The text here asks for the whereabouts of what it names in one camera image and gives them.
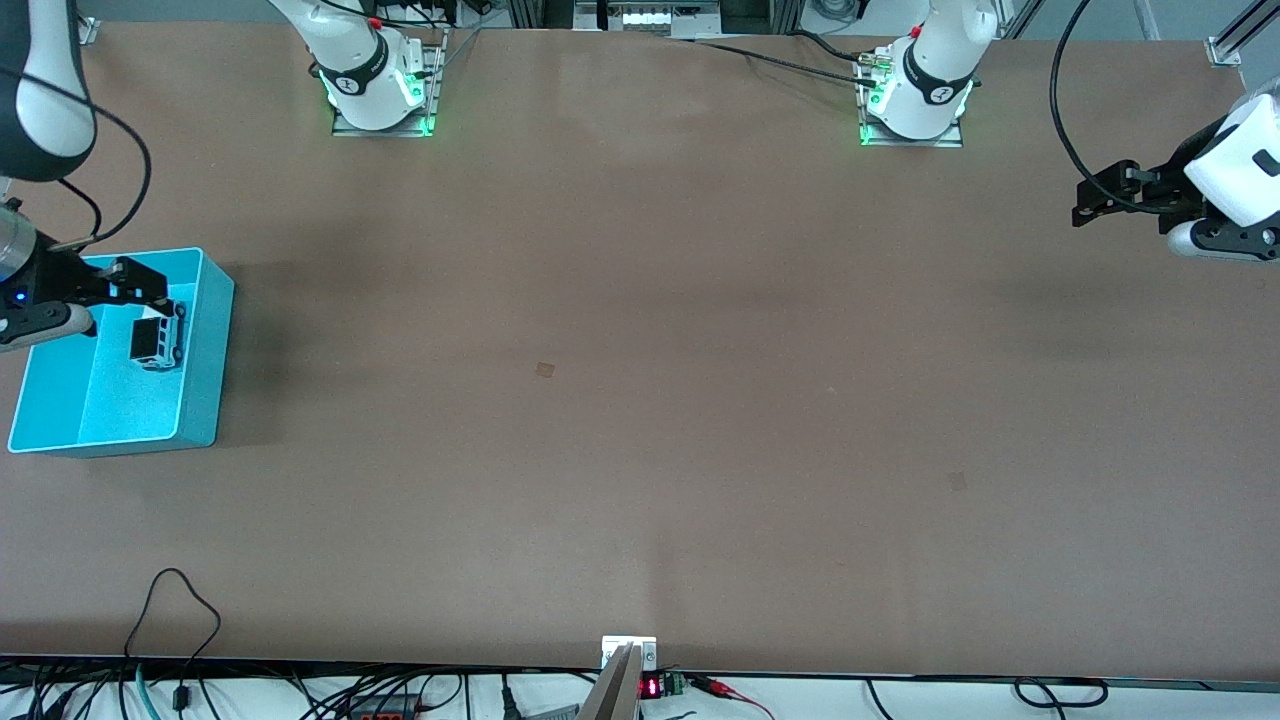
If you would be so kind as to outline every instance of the metal frame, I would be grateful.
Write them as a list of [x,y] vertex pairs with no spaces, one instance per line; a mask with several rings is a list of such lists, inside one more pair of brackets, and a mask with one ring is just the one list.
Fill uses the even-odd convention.
[[1027,26],[1044,6],[1044,0],[1027,0],[1021,8],[1018,0],[996,0],[996,14],[1000,17],[1000,37],[1018,40],[1027,32]]
[[639,644],[621,644],[608,665],[595,679],[577,720],[636,720],[640,712],[640,678],[644,671],[644,650]]
[[1215,67],[1240,64],[1240,49],[1280,17],[1280,0],[1257,0],[1231,20],[1222,32],[1204,41],[1208,60]]

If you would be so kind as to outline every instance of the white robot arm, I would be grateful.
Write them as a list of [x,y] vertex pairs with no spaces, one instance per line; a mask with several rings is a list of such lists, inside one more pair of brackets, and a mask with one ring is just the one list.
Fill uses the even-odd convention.
[[[77,37],[73,0],[0,0],[0,67],[87,100]],[[88,158],[96,135],[88,105],[29,79],[0,76],[0,176],[32,182],[67,177]]]
[[[1280,77],[1242,97],[1188,138],[1164,165],[1121,160],[1097,174],[1112,195],[1158,209],[1169,249],[1188,258],[1280,259]],[[1134,211],[1092,182],[1076,186],[1073,224]]]
[[362,17],[360,0],[330,1],[270,0],[306,41],[342,117],[360,129],[389,128],[424,102],[406,82],[412,67],[421,68],[421,41],[375,28],[380,23]]
[[[302,35],[330,102],[352,126],[385,129],[422,105],[424,97],[404,82],[408,59],[415,50],[421,58],[421,44],[374,28],[360,0],[270,1]],[[77,38],[74,0],[0,0],[0,68],[87,100]],[[96,135],[87,105],[29,79],[0,76],[0,177],[64,178],[88,158]]]
[[877,55],[890,59],[867,111],[909,140],[931,140],[964,111],[998,27],[991,0],[933,0],[929,17]]
[[[59,181],[93,149],[96,118],[81,72],[73,3],[0,0],[3,178]],[[412,53],[421,59],[420,41],[374,27],[379,23],[362,17],[358,0],[271,3],[306,40],[329,101],[352,126],[384,129],[422,105],[422,95],[406,82]],[[0,352],[92,333],[87,309],[93,305],[145,305],[165,316],[179,311],[163,274],[129,258],[106,269],[90,266],[40,232],[19,206],[17,199],[0,205]]]

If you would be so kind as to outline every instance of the wire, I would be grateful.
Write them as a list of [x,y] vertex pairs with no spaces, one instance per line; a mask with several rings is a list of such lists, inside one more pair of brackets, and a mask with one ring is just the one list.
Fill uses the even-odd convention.
[[884,710],[884,703],[879,701],[879,693],[876,692],[876,683],[867,680],[867,689],[872,692],[872,702],[876,703],[876,710],[879,711],[881,716],[884,717],[884,720],[893,720],[893,716],[888,714],[888,710]]
[[420,18],[422,18],[424,20],[426,20],[426,22],[431,23],[431,27],[440,27],[440,26],[435,24],[435,20],[433,20],[431,18],[429,18],[429,17],[426,15],[426,13],[424,13],[424,12],[422,12],[422,9],[421,9],[421,8],[419,8],[417,5],[410,5],[410,9],[412,9],[412,10],[415,12],[415,13],[417,13],[417,17],[420,17]]
[[493,20],[498,19],[499,17],[500,17],[500,14],[494,14],[492,18],[483,19],[483,20],[477,22],[476,24],[471,26],[471,27],[475,28],[475,32],[472,32],[471,35],[468,35],[467,38],[462,41],[462,45],[458,45],[458,49],[453,51],[453,55],[449,55],[448,58],[444,59],[444,64],[440,65],[440,72],[444,72],[444,68],[448,68],[449,63],[452,63],[458,55],[462,54],[463,50],[467,49],[467,45],[471,45],[472,42],[475,42],[475,38],[480,37],[480,31],[484,29],[484,27],[486,24],[492,23]]
[[214,706],[214,698],[209,697],[209,688],[205,687],[205,676],[200,674],[200,670],[196,670],[196,682],[200,683],[200,694],[205,696],[209,714],[214,716],[214,720],[223,720],[223,716],[218,714],[218,707]]
[[93,199],[88,196],[88,193],[72,184],[70,181],[68,181],[67,178],[58,178],[58,184],[72,191],[72,195],[83,200],[84,204],[88,205],[88,209],[93,211],[93,229],[88,231],[88,234],[86,237],[96,237],[97,231],[102,229],[102,209],[97,206],[97,202],[95,202]]
[[142,698],[142,708],[147,711],[147,716],[150,716],[151,720],[160,720],[160,714],[156,712],[156,706],[151,702],[151,693],[147,692],[147,684],[142,682],[141,662],[133,669],[133,684],[138,688],[138,697]]
[[870,78],[856,78],[854,76],[842,76],[840,73],[832,73],[832,72],[828,72],[828,70],[820,70],[818,68],[810,68],[808,65],[801,65],[799,63],[792,63],[790,60],[780,60],[778,58],[769,58],[768,55],[760,55],[759,53],[753,53],[750,50],[742,50],[741,47],[730,47],[728,45],[718,45],[716,42],[694,42],[692,40],[686,40],[684,42],[692,42],[694,45],[696,45],[699,47],[714,47],[717,50],[723,50],[726,53],[733,53],[733,54],[737,54],[737,55],[742,55],[745,58],[754,58],[756,60],[763,60],[765,63],[772,63],[774,65],[780,65],[780,67],[783,67],[783,68],[790,68],[792,70],[797,70],[797,72],[801,72],[801,73],[809,73],[809,74],[814,74],[814,76],[818,76],[818,77],[824,77],[824,78],[831,78],[831,79],[838,79],[841,82],[850,82],[850,83],[854,83],[854,85],[860,85],[863,87],[876,87],[876,82],[872,81]]
[[733,697],[733,698],[730,698],[730,700],[736,700],[736,701],[739,701],[739,702],[745,702],[745,703],[748,703],[748,705],[750,705],[750,706],[753,706],[753,707],[758,708],[758,710],[759,710],[760,712],[764,712],[765,715],[768,715],[768,716],[769,716],[769,720],[778,720],[777,717],[774,717],[774,716],[773,716],[773,714],[772,714],[772,712],[769,712],[769,708],[768,708],[768,707],[764,707],[764,706],[763,706],[763,705],[760,705],[759,702],[755,702],[754,700],[751,700],[751,698],[749,698],[749,697],[744,696],[742,693],[737,693],[737,697]]
[[315,710],[315,707],[316,707],[316,698],[311,697],[311,691],[307,689],[306,683],[303,683],[302,678],[298,676],[298,669],[294,667],[294,666],[292,666],[292,665],[289,665],[289,671],[293,673],[293,683],[291,683],[291,684],[294,688],[297,688],[298,692],[302,693],[302,697],[307,698],[307,705],[311,706],[311,710]]
[[[1036,700],[1032,700],[1032,698],[1027,697],[1027,694],[1023,693],[1023,685],[1036,685],[1037,688],[1039,688],[1039,691],[1042,693],[1044,693],[1044,698],[1046,700],[1043,700],[1043,701],[1036,701]],[[1102,691],[1098,694],[1098,697],[1096,697],[1093,700],[1080,701],[1080,702],[1064,702],[1061,700],[1057,700],[1057,696],[1053,694],[1053,691],[1048,689],[1048,685],[1044,684],[1043,680],[1039,680],[1037,678],[1015,678],[1014,679],[1014,694],[1018,696],[1018,700],[1023,701],[1024,703],[1027,703],[1027,705],[1029,705],[1032,707],[1037,707],[1039,710],[1056,710],[1059,720],[1066,720],[1066,708],[1084,710],[1084,708],[1089,708],[1089,707],[1097,707],[1097,706],[1102,705],[1103,702],[1106,702],[1107,697],[1111,696],[1111,689],[1107,688],[1107,684],[1103,683],[1102,680],[1097,680],[1096,684],[1093,684],[1093,687],[1096,687],[1100,691]]]
[[458,675],[458,687],[453,688],[453,694],[451,694],[444,702],[439,702],[436,705],[430,705],[430,703],[424,705],[422,693],[426,692],[426,685],[428,683],[431,682],[433,678],[435,678],[435,675],[428,675],[426,680],[422,680],[422,687],[417,689],[417,703],[413,708],[416,712],[430,712],[433,710],[439,710],[445,705],[449,705],[451,702],[457,700],[460,694],[462,694],[462,675]]
[[124,225],[129,224],[129,222],[133,219],[133,217],[138,214],[138,208],[142,206],[142,201],[146,200],[146,197],[147,197],[147,190],[150,190],[150,187],[151,187],[151,150],[147,147],[147,143],[142,140],[142,136],[138,135],[138,131],[133,129],[133,127],[129,126],[129,123],[122,120],[119,118],[119,115],[116,115],[115,113],[113,113],[113,111],[102,108],[101,105],[97,105],[97,104],[95,104],[95,102],[92,102],[90,100],[86,100],[86,99],[76,95],[74,92],[70,92],[68,90],[63,90],[61,87],[59,87],[59,86],[56,86],[56,85],[54,85],[54,83],[51,83],[49,81],[41,79],[41,78],[38,78],[36,76],[32,76],[31,73],[26,73],[26,72],[22,72],[22,70],[10,70],[9,68],[0,68],[0,76],[10,77],[10,78],[17,79],[17,81],[33,82],[33,83],[38,85],[40,87],[44,87],[45,90],[49,90],[51,92],[56,92],[58,95],[61,95],[63,97],[67,97],[67,99],[73,100],[76,102],[79,102],[81,105],[84,105],[90,110],[93,110],[95,113],[97,113],[97,114],[102,115],[104,118],[106,118],[106,119],[111,120],[113,123],[115,123],[116,127],[119,127],[122,131],[124,131],[124,133],[128,135],[129,138],[132,138],[133,142],[137,143],[138,151],[142,152],[142,186],[138,188],[138,196],[133,199],[133,205],[129,206],[129,211],[125,213],[124,218],[122,218],[120,222],[115,223],[115,225],[113,225],[111,229],[106,231],[102,234],[95,234],[92,237],[87,237],[87,238],[84,238],[84,241],[77,241],[77,246],[78,247],[86,247],[86,246],[93,245],[95,242],[101,242],[104,240],[114,237],[118,232],[120,232],[122,229],[124,229]]
[[1066,156],[1071,159],[1071,164],[1075,165],[1075,169],[1111,202],[1115,202],[1128,210],[1149,213],[1152,215],[1179,213],[1180,210],[1178,208],[1156,208],[1153,205],[1130,202],[1129,200],[1125,200],[1103,187],[1102,181],[1100,181],[1098,177],[1089,172],[1089,168],[1085,167],[1084,160],[1080,159],[1080,154],[1075,151],[1075,146],[1071,145],[1071,140],[1066,136],[1066,128],[1062,127],[1062,115],[1057,106],[1057,74],[1062,67],[1062,51],[1066,50],[1066,42],[1071,38],[1075,23],[1080,20],[1080,14],[1084,13],[1084,9],[1089,6],[1091,1],[1092,0],[1080,0],[1080,4],[1071,14],[1071,18],[1066,20],[1066,27],[1062,29],[1062,37],[1057,41],[1057,49],[1053,51],[1053,63],[1050,65],[1048,72],[1048,111],[1053,118],[1053,131],[1057,132],[1057,138],[1061,141],[1062,149],[1066,150]]
[[794,31],[788,32],[787,35],[790,35],[792,37],[804,37],[806,40],[812,40],[818,47],[822,47],[823,51],[827,53],[828,55],[832,55],[835,58],[840,58],[841,60],[845,60],[845,61],[849,61],[849,63],[856,63],[859,55],[867,55],[868,54],[868,51],[865,51],[865,50],[861,51],[861,53],[852,53],[852,54],[850,54],[850,53],[841,53],[840,50],[836,50],[829,42],[827,42],[827,40],[823,38],[820,35],[814,33],[814,32],[809,32],[806,29],[794,29]]
[[367,13],[362,13],[362,12],[356,10],[353,8],[347,8],[346,5],[339,5],[339,4],[334,3],[333,0],[320,0],[320,4],[321,5],[328,5],[328,6],[330,6],[330,8],[335,9],[335,10],[342,10],[343,13],[351,13],[352,15],[356,15],[357,18],[365,18],[366,20],[379,20],[383,24],[385,24],[387,27],[439,27],[439,26],[435,24],[434,20],[428,20],[428,22],[424,23],[424,22],[420,22],[420,20],[392,20],[392,19],[388,19],[388,18],[379,18],[378,15],[371,15],[371,14],[367,14]]
[[[183,573],[182,570],[177,568],[165,568],[164,570],[156,573],[154,578],[151,578],[151,587],[147,588],[147,598],[142,601],[142,611],[138,612],[138,619],[137,621],[133,623],[133,629],[129,630],[129,637],[125,638],[124,641],[124,657],[128,659],[131,651],[133,650],[133,639],[137,637],[138,629],[142,628],[142,620],[146,619],[147,610],[151,607],[151,597],[156,592],[156,584],[160,583],[160,578],[165,577],[169,573],[178,575],[178,578],[182,579],[182,583],[187,585],[187,592],[191,593],[191,597],[195,598],[196,602],[198,602],[200,605],[204,605],[205,610],[209,610],[209,614],[214,616],[214,629],[209,633],[209,637],[206,637],[205,642],[200,643],[200,647],[197,647],[196,651],[192,652],[189,657],[187,657],[187,661],[182,664],[182,670],[179,670],[178,673],[178,687],[180,688],[187,680],[187,670],[191,667],[191,664],[195,662],[196,656],[204,652],[205,648],[209,647],[209,643],[214,642],[214,638],[218,637],[218,632],[223,629],[223,615],[218,612],[218,609],[210,605],[209,601],[204,598],[204,596],[196,592],[196,587],[191,584],[191,578],[188,578],[187,574]],[[120,702],[123,707],[124,702],[123,698]],[[178,711],[178,716],[180,720],[182,710]]]

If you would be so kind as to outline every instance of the blue bin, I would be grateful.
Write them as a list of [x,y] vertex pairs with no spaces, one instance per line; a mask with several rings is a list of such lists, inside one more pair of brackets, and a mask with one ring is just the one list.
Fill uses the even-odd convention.
[[[102,457],[207,447],[218,434],[236,283],[197,247],[128,254],[169,278],[187,306],[183,359],[166,372],[129,360],[137,305],[92,307],[97,337],[67,337],[31,348],[10,452]],[[119,255],[86,258],[106,266]]]

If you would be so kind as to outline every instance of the tabletop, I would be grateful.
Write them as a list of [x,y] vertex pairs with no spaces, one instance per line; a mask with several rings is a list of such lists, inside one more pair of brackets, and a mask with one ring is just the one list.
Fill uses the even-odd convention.
[[[0,456],[0,651],[118,652],[177,565],[212,655],[588,666],[639,633],[724,670],[1280,678],[1280,275],[1073,229],[1051,54],[991,47],[964,149],[884,149],[838,82],[486,31],[435,137],[355,140],[288,26],[104,27],[91,92],[155,184],[102,251],[236,279],[221,425]],[[1062,73],[1096,169],[1239,92],[1197,44]],[[137,168],[104,124],[74,179],[110,222]],[[157,602],[136,651],[191,652],[201,609]]]

